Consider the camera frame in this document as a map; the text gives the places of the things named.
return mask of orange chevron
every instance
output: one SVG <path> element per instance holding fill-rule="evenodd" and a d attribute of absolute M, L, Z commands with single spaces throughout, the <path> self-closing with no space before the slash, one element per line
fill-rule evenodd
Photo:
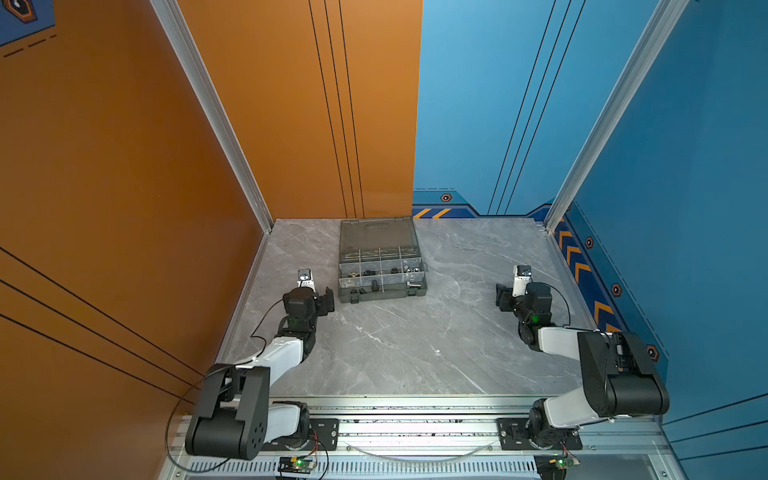
<path fill-rule="evenodd" d="M 581 253 L 581 250 L 579 250 L 578 247 L 568 247 L 566 250 L 568 251 L 566 260 L 568 262 L 568 266 L 571 266 L 571 253 Z"/>
<path fill-rule="evenodd" d="M 610 308 L 608 305 L 606 305 L 605 303 L 600 303 L 600 302 L 596 301 L 594 303 L 594 323 L 595 323 L 595 325 L 600 325 L 599 320 L 598 320 L 598 317 L 600 316 L 600 310 L 604 310 L 604 311 L 610 313 L 611 315 L 614 314 L 613 309 Z"/>
<path fill-rule="evenodd" d="M 563 230 L 560 232 L 560 250 L 563 250 L 563 237 L 573 237 L 573 236 L 574 234 L 566 230 Z"/>
<path fill-rule="evenodd" d="M 584 265 L 583 263 L 576 262 L 576 271 L 574 272 L 574 276 L 576 277 L 576 283 L 578 283 L 578 273 L 582 270 L 586 270 L 588 272 L 591 272 L 592 269 L 589 267 L 589 265 Z"/>
<path fill-rule="evenodd" d="M 446 213 L 448 213 L 449 211 L 451 211 L 451 209 L 450 209 L 450 208 L 445 208 L 445 209 L 443 209 L 443 210 L 442 210 L 442 211 L 441 211 L 439 214 L 435 214 L 435 215 L 433 215 L 433 216 L 432 216 L 432 218 L 440 218 L 440 217 L 442 217 L 443 215 L 445 215 Z"/>

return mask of blue wall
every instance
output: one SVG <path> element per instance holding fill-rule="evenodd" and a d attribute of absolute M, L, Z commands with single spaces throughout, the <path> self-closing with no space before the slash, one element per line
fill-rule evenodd
<path fill-rule="evenodd" d="M 656 4 L 425 0 L 414 188 L 456 190 L 483 215 L 527 214 L 554 198 Z"/>
<path fill-rule="evenodd" d="M 38 19 L 29 23 L 22 22 L 0 5 L 0 46 L 54 25 L 53 0 L 35 0 L 32 4 Z"/>
<path fill-rule="evenodd" d="M 576 198 L 668 353 L 695 479 L 766 477 L 767 52 L 768 2 L 690 2 Z"/>

